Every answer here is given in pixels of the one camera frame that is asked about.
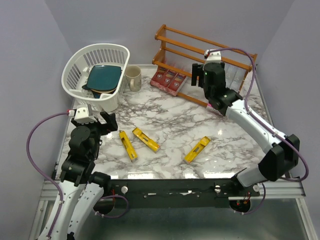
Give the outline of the yellow Curaprox box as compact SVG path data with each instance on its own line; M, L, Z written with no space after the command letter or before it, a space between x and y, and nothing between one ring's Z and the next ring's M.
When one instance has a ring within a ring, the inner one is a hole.
M130 158L130 161L132 163L135 162L138 159L138 155L137 155L129 137L127 136L126 132L123 130L120 130L119 137L120 137L120 140L122 142L122 145L123 145L125 151L127 152L128 156Z
M207 136L204 136L195 146L194 148L184 157L184 160L187 163L191 163L199 153L210 143L211 139Z
M136 127L132 131L133 135L136 136L140 141L142 141L149 149L151 149L154 153L157 153L160 149L160 145L156 143L154 140L149 138L140 128Z

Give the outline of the red Muesrgtei toothpaste box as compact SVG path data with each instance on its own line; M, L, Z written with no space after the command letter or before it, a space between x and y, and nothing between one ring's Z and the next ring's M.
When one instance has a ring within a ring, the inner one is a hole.
M177 73L167 87L168 93L173 96L176 96L178 94L178 92L180 91L180 88L185 83L186 79L187 79L186 75L183 75L181 73Z

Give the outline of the red 3D toothpaste box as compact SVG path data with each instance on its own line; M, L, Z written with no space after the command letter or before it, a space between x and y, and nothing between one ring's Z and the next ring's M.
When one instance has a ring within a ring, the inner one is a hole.
M172 70L167 70L166 72L163 73L162 78L160 80L160 85L163 88L167 88L171 81L174 79L174 77L176 76L177 72L176 71L172 71Z

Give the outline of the silver toothpaste box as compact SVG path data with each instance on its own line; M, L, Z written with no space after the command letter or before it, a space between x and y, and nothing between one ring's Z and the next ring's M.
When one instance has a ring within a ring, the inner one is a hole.
M227 88L231 87L231 84L234 80L236 72L237 72L237 67L235 67L234 65L229 64L225 68L225 81L226 81Z
M235 72L234 78L232 80L232 83L230 85L231 89L233 89L233 90L235 90L237 92L239 91L245 73L246 73L245 69L242 69L242 68L238 68L237 69L237 71Z

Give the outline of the pink Curaprox box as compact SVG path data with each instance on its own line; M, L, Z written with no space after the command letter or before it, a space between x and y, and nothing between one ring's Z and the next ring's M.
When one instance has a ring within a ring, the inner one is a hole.
M210 112L213 112L217 115L220 115L220 112L218 110L214 109L210 103L207 104L206 109Z

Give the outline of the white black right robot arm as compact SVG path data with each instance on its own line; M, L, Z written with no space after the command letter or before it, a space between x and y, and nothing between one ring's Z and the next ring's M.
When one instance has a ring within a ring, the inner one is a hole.
M226 86L225 64L194 63L191 85L203 88L209 104L221 115L237 123L260 146L265 156L254 167L245 168L230 180L230 191L241 196L259 182L275 182L299 162L299 138L273 128L250 107L243 97Z

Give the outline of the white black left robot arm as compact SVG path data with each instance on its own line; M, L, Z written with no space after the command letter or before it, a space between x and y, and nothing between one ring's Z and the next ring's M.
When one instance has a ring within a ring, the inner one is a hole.
M69 152L61 166L59 191L40 240L74 240L99 198L111 191L109 175L94 172L101 137L118 130L116 115L100 113L101 123L85 110L77 110L71 123Z

